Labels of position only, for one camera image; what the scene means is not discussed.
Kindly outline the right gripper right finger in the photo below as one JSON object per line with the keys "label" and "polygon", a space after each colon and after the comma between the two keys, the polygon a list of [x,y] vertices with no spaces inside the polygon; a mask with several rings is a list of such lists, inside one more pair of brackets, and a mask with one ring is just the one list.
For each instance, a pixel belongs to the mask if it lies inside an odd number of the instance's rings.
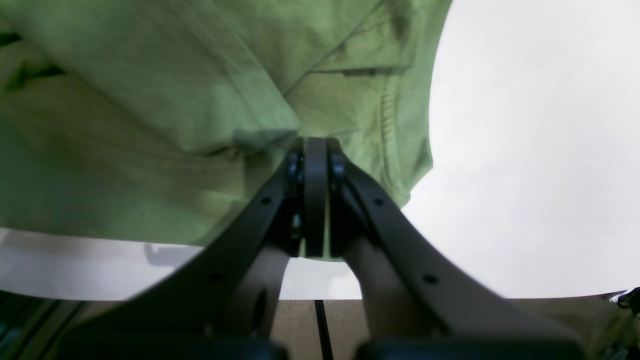
{"label": "right gripper right finger", "polygon": [[447,260],[327,141],[331,255],[356,276],[370,340],[358,360],[583,360],[578,337]]}

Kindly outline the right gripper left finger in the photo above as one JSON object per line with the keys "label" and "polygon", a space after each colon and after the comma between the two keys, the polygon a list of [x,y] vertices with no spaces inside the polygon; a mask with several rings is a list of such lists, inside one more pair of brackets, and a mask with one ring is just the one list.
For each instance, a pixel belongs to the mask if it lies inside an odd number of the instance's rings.
{"label": "right gripper left finger", "polygon": [[61,338],[58,360],[286,360],[269,340],[300,249],[304,142],[213,244],[169,278]]}

